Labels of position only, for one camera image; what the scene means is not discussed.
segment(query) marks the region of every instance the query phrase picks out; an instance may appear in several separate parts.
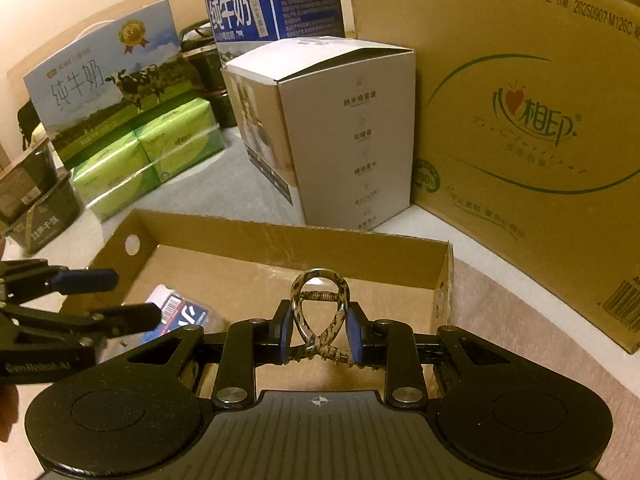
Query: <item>barcode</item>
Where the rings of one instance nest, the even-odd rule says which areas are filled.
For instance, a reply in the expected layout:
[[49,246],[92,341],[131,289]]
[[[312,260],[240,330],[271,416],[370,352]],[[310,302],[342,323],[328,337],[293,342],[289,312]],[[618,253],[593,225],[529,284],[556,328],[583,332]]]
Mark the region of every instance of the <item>barcode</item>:
[[632,332],[640,332],[640,289],[625,280],[605,302],[604,311]]
[[164,305],[162,306],[162,324],[166,324],[167,321],[169,321],[171,316],[174,314],[175,309],[178,307],[178,305],[180,305],[181,302],[182,300],[178,296],[169,296],[169,299],[166,300],[164,302]]

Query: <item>cow illustration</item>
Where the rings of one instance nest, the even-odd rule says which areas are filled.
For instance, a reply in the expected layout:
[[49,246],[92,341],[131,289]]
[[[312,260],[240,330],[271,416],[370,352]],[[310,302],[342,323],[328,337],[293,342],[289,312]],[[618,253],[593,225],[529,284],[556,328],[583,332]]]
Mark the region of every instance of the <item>cow illustration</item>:
[[147,95],[155,94],[156,104],[160,102],[160,94],[164,93],[164,87],[162,86],[157,65],[149,65],[131,74],[125,74],[126,71],[125,68],[119,70],[104,80],[116,85],[122,96],[136,105],[138,113],[142,112],[142,99]]

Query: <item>green logo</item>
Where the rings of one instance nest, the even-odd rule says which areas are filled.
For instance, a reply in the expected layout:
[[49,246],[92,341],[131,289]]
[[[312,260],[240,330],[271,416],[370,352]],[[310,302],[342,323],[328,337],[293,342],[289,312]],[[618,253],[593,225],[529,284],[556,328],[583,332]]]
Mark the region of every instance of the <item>green logo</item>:
[[411,181],[427,193],[435,193],[440,189],[440,175],[436,169],[423,158],[416,158]]
[[556,146],[576,137],[574,125],[582,120],[580,114],[570,116],[536,99],[527,99],[524,89],[503,88],[494,92],[494,113],[503,115],[521,132]]

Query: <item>white tabletop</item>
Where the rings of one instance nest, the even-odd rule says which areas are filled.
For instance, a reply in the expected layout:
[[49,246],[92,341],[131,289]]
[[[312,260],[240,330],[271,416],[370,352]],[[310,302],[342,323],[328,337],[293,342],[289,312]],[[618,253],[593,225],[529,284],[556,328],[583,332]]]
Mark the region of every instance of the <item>white tabletop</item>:
[[[260,198],[246,153],[236,135],[227,135],[229,148],[214,158],[164,184],[134,206],[172,212],[227,216],[229,218],[276,221]],[[203,183],[205,191],[197,189]],[[36,256],[51,264],[70,268],[87,266],[131,208],[100,224],[86,211],[65,233],[53,240]],[[600,330],[567,304],[538,285],[501,257],[434,215],[412,205],[382,224],[376,231],[447,240],[453,243],[457,259],[468,263],[512,292],[566,334],[571,336],[622,385],[640,397],[640,352],[627,354]],[[22,258],[18,245],[8,240],[3,259]],[[60,309],[63,297],[51,294],[30,306],[51,311]],[[20,415],[9,441],[0,444],[0,478],[33,480],[42,469],[24,434],[24,413],[28,403],[45,385],[20,386]]]

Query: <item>metal spring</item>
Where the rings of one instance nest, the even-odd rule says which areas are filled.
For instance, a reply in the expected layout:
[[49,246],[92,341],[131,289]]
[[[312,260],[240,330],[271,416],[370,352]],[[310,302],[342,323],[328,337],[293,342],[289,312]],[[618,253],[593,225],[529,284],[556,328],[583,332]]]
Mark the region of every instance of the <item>metal spring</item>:
[[303,300],[309,301],[335,301],[338,303],[340,297],[337,292],[330,292],[328,290],[303,290],[300,294]]

